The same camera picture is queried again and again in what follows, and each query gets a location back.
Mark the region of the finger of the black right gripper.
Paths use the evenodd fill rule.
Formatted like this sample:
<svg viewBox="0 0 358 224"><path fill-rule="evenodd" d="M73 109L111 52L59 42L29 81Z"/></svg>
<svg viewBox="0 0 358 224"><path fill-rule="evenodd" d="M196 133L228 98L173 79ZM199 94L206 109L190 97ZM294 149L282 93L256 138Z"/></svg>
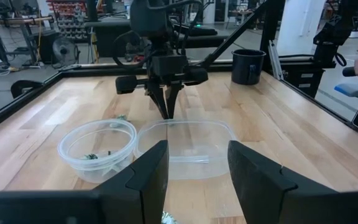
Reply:
<svg viewBox="0 0 358 224"><path fill-rule="evenodd" d="M159 84L146 84L146 95L148 95L157 106L163 119L168 119L168 113L165 106L163 89Z"/></svg>
<svg viewBox="0 0 358 224"><path fill-rule="evenodd" d="M167 86L165 90L168 119L173 119L176 99L182 88L181 83L172 83L170 86Z"/></svg>

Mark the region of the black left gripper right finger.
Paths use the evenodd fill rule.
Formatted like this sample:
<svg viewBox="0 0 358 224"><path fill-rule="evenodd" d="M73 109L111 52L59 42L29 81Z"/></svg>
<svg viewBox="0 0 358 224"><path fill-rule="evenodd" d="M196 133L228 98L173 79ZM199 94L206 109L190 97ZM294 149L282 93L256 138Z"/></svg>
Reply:
<svg viewBox="0 0 358 224"><path fill-rule="evenodd" d="M229 141L232 184L247 223L322 223L323 197L337 191Z"/></svg>

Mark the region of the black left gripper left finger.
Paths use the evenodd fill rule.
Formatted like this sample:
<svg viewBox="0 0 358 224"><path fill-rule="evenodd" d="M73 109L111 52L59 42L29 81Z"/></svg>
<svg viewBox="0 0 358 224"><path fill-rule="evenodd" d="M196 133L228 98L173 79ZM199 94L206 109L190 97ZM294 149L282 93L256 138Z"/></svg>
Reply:
<svg viewBox="0 0 358 224"><path fill-rule="evenodd" d="M115 176L98 185L97 223L161 223L168 184L168 141L161 140Z"/></svg>

